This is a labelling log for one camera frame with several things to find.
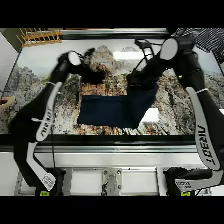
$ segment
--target striped cloth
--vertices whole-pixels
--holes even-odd
[[[198,48],[218,58],[224,53],[224,28],[178,28],[174,35],[194,38]]]

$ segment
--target metal bracket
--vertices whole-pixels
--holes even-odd
[[[122,189],[122,169],[103,169],[102,196],[120,196]]]

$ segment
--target navy fabric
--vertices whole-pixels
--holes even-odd
[[[128,87],[124,96],[84,95],[78,124],[138,128],[145,112],[155,101],[158,85],[151,90]]]

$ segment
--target black fabric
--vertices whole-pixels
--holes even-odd
[[[145,112],[154,103],[158,85],[151,90],[128,87],[124,96],[84,95],[78,124],[138,128]]]

